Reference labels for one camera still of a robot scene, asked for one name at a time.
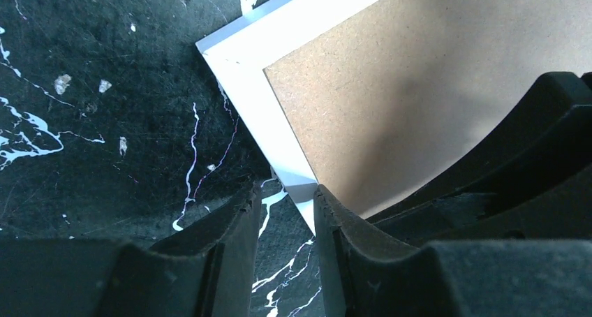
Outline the white picture frame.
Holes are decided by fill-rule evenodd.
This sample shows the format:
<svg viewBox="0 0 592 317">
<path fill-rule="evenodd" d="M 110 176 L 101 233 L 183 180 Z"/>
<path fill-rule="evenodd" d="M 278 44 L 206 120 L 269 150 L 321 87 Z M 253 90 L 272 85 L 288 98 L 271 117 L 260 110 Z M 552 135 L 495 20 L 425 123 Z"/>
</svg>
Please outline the white picture frame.
<svg viewBox="0 0 592 317">
<path fill-rule="evenodd" d="M 264 69 L 377 1 L 269 0 L 195 44 L 311 231 L 318 180 Z"/>
</svg>

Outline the brown cardboard backing board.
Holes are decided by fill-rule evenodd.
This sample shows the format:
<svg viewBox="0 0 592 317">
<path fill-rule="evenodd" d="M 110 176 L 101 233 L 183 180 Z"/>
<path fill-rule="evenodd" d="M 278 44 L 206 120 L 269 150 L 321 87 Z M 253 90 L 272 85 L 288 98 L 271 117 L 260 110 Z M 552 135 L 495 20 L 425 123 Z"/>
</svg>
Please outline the brown cardboard backing board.
<svg viewBox="0 0 592 317">
<path fill-rule="evenodd" d="M 591 70 L 591 0 L 380 0 L 265 69 L 313 169 L 369 217 L 474 148 L 543 73 Z"/>
</svg>

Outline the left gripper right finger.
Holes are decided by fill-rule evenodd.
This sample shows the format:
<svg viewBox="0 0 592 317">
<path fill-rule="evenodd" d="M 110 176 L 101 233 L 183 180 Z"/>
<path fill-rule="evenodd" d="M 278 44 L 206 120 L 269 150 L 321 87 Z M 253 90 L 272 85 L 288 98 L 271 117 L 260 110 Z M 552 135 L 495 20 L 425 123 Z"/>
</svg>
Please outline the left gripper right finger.
<svg viewBox="0 0 592 317">
<path fill-rule="evenodd" d="M 542 74 L 476 147 L 362 219 L 325 187 L 328 316 L 590 316 L 591 74 Z"/>
</svg>

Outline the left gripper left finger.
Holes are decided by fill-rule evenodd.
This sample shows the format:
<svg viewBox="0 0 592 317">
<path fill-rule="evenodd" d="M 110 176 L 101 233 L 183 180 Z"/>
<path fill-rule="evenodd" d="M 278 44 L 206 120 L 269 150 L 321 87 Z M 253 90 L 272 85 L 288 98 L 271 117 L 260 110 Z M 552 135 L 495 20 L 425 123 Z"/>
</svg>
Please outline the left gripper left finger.
<svg viewBox="0 0 592 317">
<path fill-rule="evenodd" d="M 112 239 L 1 242 L 2 316 L 248 316 L 261 188 L 148 249 Z"/>
</svg>

